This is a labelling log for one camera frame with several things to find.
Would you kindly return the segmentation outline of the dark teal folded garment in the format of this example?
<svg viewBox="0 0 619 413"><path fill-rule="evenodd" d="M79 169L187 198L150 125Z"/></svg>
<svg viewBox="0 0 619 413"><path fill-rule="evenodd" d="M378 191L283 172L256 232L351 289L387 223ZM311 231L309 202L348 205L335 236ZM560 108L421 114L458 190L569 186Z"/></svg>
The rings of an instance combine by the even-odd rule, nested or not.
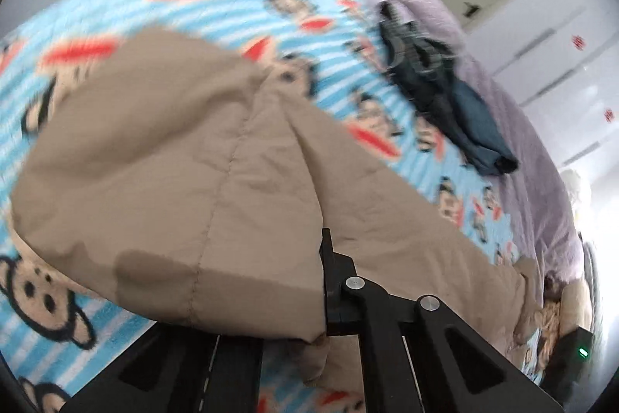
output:
<svg viewBox="0 0 619 413"><path fill-rule="evenodd" d="M379 5L387 73L417 113L457 146L482 175L514 172L519 161L499 132L488 105L457 77L457 56L445 43L402 21L390 2Z"/></svg>

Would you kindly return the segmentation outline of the white wardrobe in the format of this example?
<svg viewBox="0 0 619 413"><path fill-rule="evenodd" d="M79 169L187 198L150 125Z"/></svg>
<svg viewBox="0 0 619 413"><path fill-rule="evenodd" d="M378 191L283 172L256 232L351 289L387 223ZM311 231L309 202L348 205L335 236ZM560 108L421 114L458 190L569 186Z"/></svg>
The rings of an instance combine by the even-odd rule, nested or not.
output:
<svg viewBox="0 0 619 413"><path fill-rule="evenodd" d="M559 169L618 163L618 0L511 0L469 48L526 113Z"/></svg>

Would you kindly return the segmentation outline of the purple fleece blanket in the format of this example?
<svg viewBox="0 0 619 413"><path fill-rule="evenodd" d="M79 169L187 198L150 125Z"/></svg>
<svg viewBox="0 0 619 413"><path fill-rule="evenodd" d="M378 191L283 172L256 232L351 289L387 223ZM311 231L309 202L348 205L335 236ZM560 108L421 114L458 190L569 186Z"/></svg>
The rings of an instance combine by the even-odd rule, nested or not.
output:
<svg viewBox="0 0 619 413"><path fill-rule="evenodd" d="M515 100L486 73L467 48L467 35L441 0L364 0L377 12L390 2L399 20L449 46L457 77L489 106L501 135L519 161L516 171L489 179L510 216L515 245L537 262L540 280L563 287L585 274L585 255L573 221L568 191L534 126Z"/></svg>

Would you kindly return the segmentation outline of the blue monkey print blanket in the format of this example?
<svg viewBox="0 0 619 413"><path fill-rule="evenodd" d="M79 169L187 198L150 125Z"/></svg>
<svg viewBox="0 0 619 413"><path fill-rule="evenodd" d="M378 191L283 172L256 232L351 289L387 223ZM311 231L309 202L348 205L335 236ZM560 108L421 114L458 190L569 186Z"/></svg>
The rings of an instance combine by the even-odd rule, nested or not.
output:
<svg viewBox="0 0 619 413"><path fill-rule="evenodd" d="M249 52L260 63L290 67L286 78L304 80L317 105L342 120L370 152L383 156L410 185L439 207L487 258L470 280L486 282L489 265L514 271L519 251L494 188L468 165L439 129L424 124L413 106L387 84L379 68L378 29L361 0L63 0L1 40L1 210L38 133L43 97L56 77L87 73L149 23L162 23ZM110 302L61 289L85 316L88 348L43 336L47 326L13 307L1 294L1 355L37 412L58 412L73 393L128 348L151 323ZM80 317L77 323L84 322ZM278 350L268 350L259 407L273 412L362 411L351 393L301 385Z"/></svg>

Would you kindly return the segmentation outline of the black device with green light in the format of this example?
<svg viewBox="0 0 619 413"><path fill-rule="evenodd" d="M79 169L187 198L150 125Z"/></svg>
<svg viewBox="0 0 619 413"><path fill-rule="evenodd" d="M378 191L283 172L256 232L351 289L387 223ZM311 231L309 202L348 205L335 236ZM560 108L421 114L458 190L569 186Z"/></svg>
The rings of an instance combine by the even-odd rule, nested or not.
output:
<svg viewBox="0 0 619 413"><path fill-rule="evenodd" d="M588 358L591 356L592 332L577 326L561 336L544 370L540 387L563 407L573 395Z"/></svg>

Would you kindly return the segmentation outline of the tan puffer jacket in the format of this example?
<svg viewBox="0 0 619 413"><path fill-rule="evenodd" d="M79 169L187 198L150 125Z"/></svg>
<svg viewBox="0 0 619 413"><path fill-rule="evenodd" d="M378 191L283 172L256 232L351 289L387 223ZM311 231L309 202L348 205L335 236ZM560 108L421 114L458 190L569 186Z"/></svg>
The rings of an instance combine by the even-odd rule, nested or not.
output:
<svg viewBox="0 0 619 413"><path fill-rule="evenodd" d="M442 299L500 353L534 330L530 260L494 265L328 113L255 62L150 29L42 129L10 196L17 235L151 320L297 340L302 377L360 391L325 329L321 236L395 296Z"/></svg>

